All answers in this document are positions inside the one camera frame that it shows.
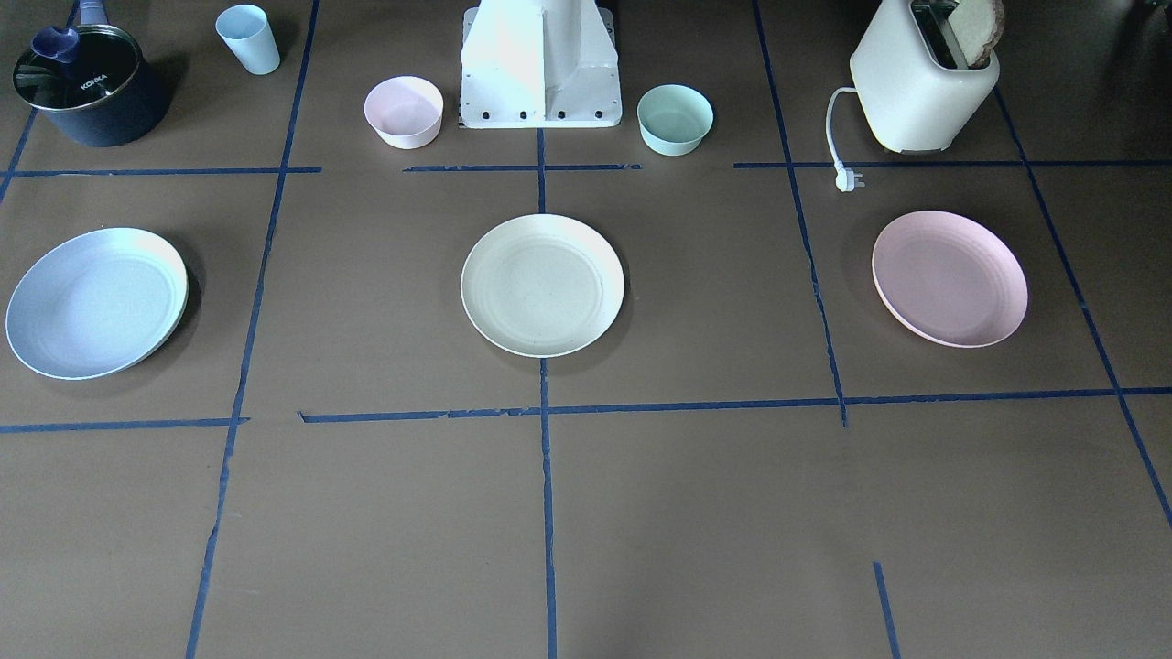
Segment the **cream white toaster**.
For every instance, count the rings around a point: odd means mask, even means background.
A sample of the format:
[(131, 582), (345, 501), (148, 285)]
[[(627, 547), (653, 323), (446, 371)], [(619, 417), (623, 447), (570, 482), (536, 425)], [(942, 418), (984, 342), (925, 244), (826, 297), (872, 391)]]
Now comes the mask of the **cream white toaster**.
[(958, 1), (883, 1), (850, 57), (863, 116), (892, 152), (950, 147), (1000, 76), (988, 64), (968, 70), (947, 16)]

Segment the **dark blue saucepan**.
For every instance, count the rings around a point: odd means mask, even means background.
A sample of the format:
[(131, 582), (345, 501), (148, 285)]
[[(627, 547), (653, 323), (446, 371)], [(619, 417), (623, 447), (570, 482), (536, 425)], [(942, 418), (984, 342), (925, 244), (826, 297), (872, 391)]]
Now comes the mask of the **dark blue saucepan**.
[(170, 91), (137, 38), (113, 25), (103, 1), (80, 1), (71, 27), (46, 27), (12, 72), (14, 91), (83, 147), (121, 147), (150, 133)]

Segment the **pink plate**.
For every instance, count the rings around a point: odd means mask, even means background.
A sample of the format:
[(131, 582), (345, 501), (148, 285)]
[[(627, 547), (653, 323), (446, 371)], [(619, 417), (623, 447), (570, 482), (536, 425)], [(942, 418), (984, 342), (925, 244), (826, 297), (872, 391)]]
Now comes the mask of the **pink plate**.
[(1026, 321), (1029, 288), (1016, 254), (963, 216), (897, 217), (875, 237), (871, 270), (884, 307), (932, 342), (983, 349)]

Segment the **green bowl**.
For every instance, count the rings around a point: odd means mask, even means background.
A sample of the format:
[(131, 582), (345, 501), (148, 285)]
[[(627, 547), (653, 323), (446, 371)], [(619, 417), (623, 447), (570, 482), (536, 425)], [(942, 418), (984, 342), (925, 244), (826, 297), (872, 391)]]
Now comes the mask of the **green bowl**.
[(636, 106), (642, 142), (661, 156), (684, 156), (713, 129), (715, 113), (702, 91), (665, 84), (645, 91)]

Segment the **pink bowl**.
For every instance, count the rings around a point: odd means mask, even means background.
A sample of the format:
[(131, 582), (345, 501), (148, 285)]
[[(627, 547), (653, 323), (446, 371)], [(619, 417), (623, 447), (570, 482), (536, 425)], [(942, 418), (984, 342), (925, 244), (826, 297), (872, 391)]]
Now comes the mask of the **pink bowl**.
[(386, 145), (402, 150), (430, 145), (440, 134), (443, 93), (415, 76), (386, 79), (364, 96), (364, 121)]

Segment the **light blue cup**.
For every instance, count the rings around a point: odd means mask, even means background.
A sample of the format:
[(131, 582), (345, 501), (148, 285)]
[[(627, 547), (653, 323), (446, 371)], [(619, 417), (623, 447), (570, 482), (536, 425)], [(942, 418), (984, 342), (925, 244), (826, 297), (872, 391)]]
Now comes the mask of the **light blue cup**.
[(231, 5), (216, 20), (216, 33), (252, 75), (267, 75), (280, 64), (275, 34), (259, 5)]

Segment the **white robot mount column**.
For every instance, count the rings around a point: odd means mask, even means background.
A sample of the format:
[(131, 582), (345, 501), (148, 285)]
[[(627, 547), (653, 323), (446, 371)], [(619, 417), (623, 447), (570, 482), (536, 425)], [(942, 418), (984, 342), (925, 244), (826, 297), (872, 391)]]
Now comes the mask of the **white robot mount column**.
[(464, 12), (458, 117), (470, 129), (594, 129), (624, 118), (613, 12), (482, 1)]

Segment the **bread slice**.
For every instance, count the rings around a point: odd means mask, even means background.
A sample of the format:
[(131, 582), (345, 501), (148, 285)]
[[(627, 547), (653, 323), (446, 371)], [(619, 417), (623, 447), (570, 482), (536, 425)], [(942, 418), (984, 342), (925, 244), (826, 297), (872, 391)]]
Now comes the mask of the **bread slice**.
[(968, 70), (988, 64), (1004, 32), (1004, 1), (958, 1), (947, 25)]

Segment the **cream white plate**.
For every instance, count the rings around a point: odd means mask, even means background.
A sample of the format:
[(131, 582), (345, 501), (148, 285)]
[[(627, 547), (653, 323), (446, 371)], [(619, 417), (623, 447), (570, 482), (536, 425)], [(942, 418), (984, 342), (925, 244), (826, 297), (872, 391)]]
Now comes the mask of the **cream white plate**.
[(626, 274), (615, 249), (585, 222), (525, 215), (473, 244), (459, 293), (473, 328), (499, 349), (556, 358), (586, 349), (609, 330)]

